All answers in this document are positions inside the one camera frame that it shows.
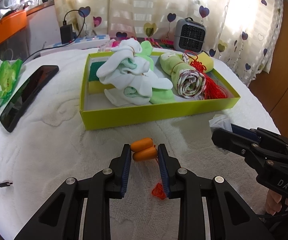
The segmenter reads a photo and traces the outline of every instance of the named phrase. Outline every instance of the crumpled tissue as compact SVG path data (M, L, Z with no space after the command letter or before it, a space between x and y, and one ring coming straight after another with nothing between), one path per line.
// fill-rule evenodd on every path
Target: crumpled tissue
M232 132L231 128L231 120L229 117L225 114L215 114L212 120L209 120L209 127L213 134L213 132L218 129L222 128L224 130ZM229 153L228 150L225 150L223 148L216 147L219 151L221 151L223 154Z

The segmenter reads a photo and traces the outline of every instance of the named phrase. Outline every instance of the red tassel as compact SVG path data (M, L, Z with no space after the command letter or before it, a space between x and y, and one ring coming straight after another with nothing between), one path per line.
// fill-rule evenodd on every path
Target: red tassel
M164 200L166 198L166 195L164 193L164 189L161 183L157 183L155 188L151 191L151 194L155 197L160 198L161 200Z
M204 91L203 91L205 99L228 98L227 91L223 87L217 85L214 82L214 80L212 80L206 73L204 73L204 71L206 70L206 67L201 62L197 61L198 56L195 54L196 58L193 58L193 57L189 56L188 54L186 54L186 55L188 57L190 57L191 59L193 59L193 61L191 62L190 65L193 68L195 68L199 73L202 73L206 78L205 87L204 87Z
M212 80L209 76L203 73L206 82L204 87L204 97L205 99L220 99L220 98L228 98L227 91L221 86L217 85L214 80Z

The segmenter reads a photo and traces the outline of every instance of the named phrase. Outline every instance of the orange shelf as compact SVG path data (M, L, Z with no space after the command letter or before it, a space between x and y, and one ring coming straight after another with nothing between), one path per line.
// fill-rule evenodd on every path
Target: orange shelf
M26 11L12 13L0 20L0 44L27 25Z

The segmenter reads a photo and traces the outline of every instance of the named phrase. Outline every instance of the green plastic bag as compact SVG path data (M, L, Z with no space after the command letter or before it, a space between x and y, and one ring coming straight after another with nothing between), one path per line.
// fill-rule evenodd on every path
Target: green plastic bag
M22 61L20 59L15 61L0 60L0 106L10 99L16 86L21 66Z

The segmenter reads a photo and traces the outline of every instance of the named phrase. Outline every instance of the gray heater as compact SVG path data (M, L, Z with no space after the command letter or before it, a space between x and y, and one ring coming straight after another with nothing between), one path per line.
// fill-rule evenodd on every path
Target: gray heater
M174 36L174 49L185 52L190 50L200 53L206 35L206 29L202 24L192 19L180 19L176 24Z

